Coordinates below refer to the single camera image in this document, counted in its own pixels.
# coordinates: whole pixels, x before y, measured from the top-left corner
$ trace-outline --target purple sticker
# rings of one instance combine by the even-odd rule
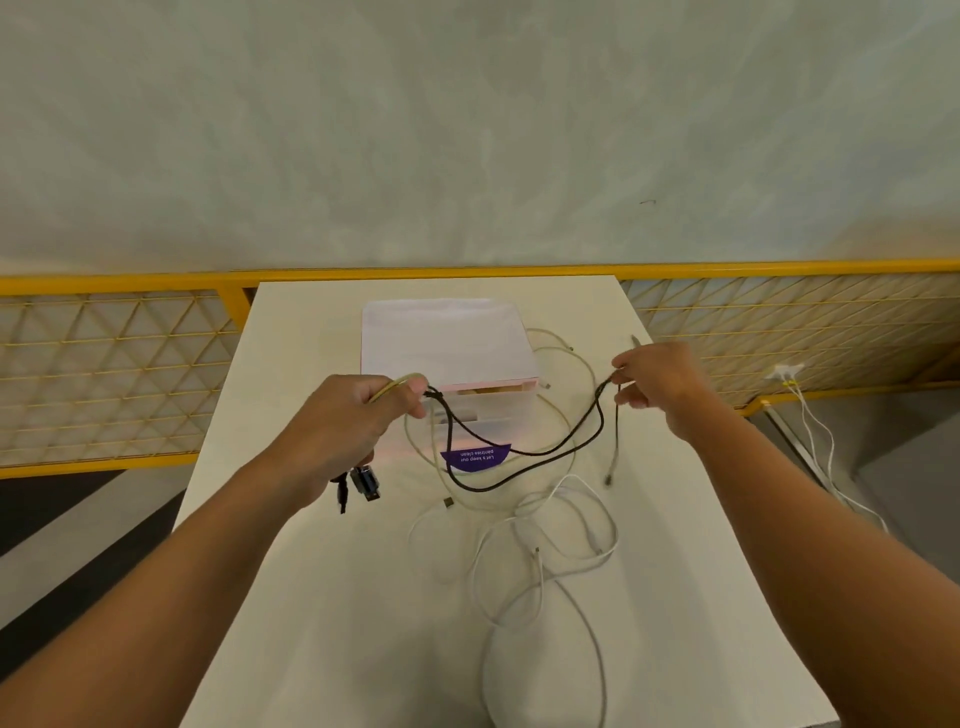
[[[464,473],[478,473],[499,465],[510,454],[510,445],[490,445],[485,448],[455,449],[441,455],[451,468]]]

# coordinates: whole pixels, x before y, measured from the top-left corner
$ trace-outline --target forearm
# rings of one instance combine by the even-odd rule
[[[679,416],[774,615],[845,725],[960,721],[960,589],[719,399]]]
[[[293,509],[248,466],[0,686],[0,725],[180,723]]]

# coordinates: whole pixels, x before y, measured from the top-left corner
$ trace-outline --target white wall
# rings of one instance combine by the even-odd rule
[[[0,0],[0,269],[960,255],[958,38],[955,0]]]

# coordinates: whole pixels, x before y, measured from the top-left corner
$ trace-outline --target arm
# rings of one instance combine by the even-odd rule
[[[613,360],[617,403],[700,456],[777,622],[849,726],[960,724],[960,588],[815,485],[710,388],[689,347]]]
[[[274,442],[123,581],[0,685],[0,726],[177,726],[274,537],[331,477],[369,459],[422,379],[332,376]]]

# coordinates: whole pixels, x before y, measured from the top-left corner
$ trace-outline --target power outlet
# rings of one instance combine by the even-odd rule
[[[764,379],[796,379],[805,366],[805,364],[776,364]]]

